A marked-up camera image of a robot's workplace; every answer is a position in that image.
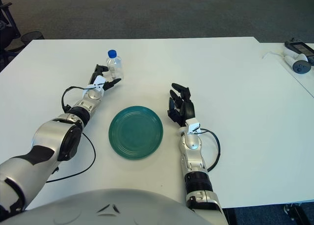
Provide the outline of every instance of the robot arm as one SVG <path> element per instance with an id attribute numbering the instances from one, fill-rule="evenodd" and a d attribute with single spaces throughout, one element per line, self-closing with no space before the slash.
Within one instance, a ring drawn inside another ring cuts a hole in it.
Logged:
<path id="1" fill-rule="evenodd" d="M 186 205 L 195 213 L 216 225 L 227 225 L 227 220 L 213 192 L 205 161 L 202 157 L 200 123 L 195 118 L 194 106 L 188 87 L 172 84 L 181 98 L 170 91 L 168 115 L 181 128 L 181 166 L 186 189 Z"/>
<path id="2" fill-rule="evenodd" d="M 107 71 L 105 66 L 96 66 L 81 100 L 38 128 L 29 153 L 0 165 L 0 221 L 21 213 L 58 165 L 75 156 L 82 131 L 100 104 L 104 91 L 120 81 L 106 82 L 102 70 Z"/>

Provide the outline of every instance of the green plate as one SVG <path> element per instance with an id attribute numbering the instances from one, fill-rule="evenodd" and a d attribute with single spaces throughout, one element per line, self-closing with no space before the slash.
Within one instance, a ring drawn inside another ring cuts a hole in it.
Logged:
<path id="1" fill-rule="evenodd" d="M 131 106 L 120 111 L 109 127 L 109 141 L 122 157 L 143 159 L 160 145 L 163 128 L 158 115 L 143 106 Z"/>

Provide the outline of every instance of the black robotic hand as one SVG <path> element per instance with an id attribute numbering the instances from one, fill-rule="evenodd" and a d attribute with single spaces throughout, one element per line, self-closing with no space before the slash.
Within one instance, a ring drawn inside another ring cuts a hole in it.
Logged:
<path id="1" fill-rule="evenodd" d="M 170 90 L 168 116 L 181 127 L 184 127 L 187 119 L 195 117 L 194 105 L 190 100 L 190 90 L 188 87 L 175 83 L 172 83 L 171 86 L 180 93 L 180 97 L 173 90 Z"/>
<path id="2" fill-rule="evenodd" d="M 109 71 L 108 67 L 107 66 L 103 66 L 103 65 L 96 65 L 96 68 L 95 68 L 95 71 L 94 73 L 92 74 L 92 77 L 89 81 L 89 84 L 93 84 L 94 83 L 94 80 L 96 79 L 96 77 L 98 75 L 101 75 L 101 76 L 104 76 L 103 75 L 103 72 L 107 72 Z M 111 82 L 105 82 L 104 86 L 103 86 L 103 89 L 106 91 L 108 90 L 109 88 L 112 88 L 116 83 L 118 83 L 119 81 L 121 81 L 121 79 L 115 79 Z"/>

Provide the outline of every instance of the floor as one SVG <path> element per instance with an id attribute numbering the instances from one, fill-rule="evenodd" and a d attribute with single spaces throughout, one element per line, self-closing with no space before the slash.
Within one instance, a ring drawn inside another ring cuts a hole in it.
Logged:
<path id="1" fill-rule="evenodd" d="M 2 0 L 46 39 L 254 36 L 314 43 L 314 0 Z M 16 40 L 11 48 L 20 45 Z M 236 208 L 238 225 L 294 225 L 282 205 Z M 302 205 L 314 224 L 314 203 Z"/>

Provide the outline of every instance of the plastic water bottle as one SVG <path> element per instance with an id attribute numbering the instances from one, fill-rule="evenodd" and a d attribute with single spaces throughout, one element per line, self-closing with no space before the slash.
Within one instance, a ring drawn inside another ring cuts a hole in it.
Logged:
<path id="1" fill-rule="evenodd" d="M 111 73 L 112 79 L 123 79 L 121 58 L 117 56 L 115 50 L 108 51 L 107 66 Z"/>

